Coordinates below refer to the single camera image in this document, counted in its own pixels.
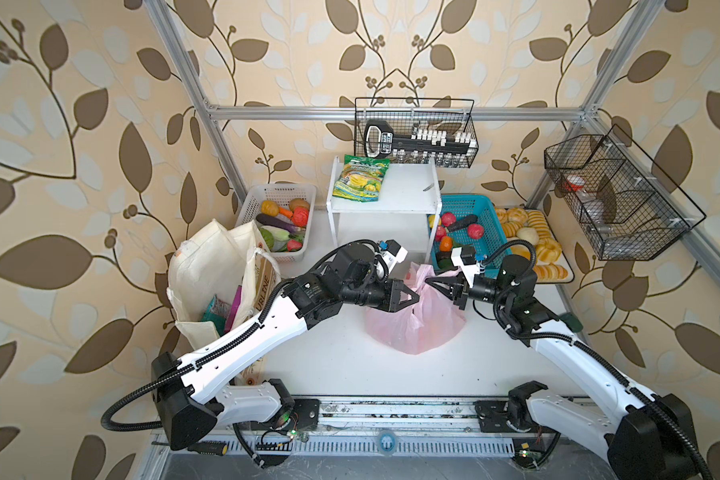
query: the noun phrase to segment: teal basket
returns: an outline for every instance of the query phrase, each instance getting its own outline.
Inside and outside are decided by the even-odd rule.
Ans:
[[[478,223],[485,229],[485,233],[480,240],[474,240],[467,235],[467,229],[455,231],[448,234],[455,242],[463,245],[472,245],[478,252],[478,261],[486,258],[496,251],[497,248],[507,243],[507,237],[501,228],[499,218],[496,216],[494,205],[488,197],[483,195],[460,194],[460,195],[443,195],[442,214],[451,212],[457,219],[464,216],[475,214],[478,216]],[[432,245],[432,265],[435,269],[439,268],[434,255],[440,251],[440,243],[435,242]],[[509,249],[504,251],[504,255],[499,255],[491,264],[485,267],[485,275],[490,278],[496,278],[501,267],[501,261],[505,255],[509,255]]]

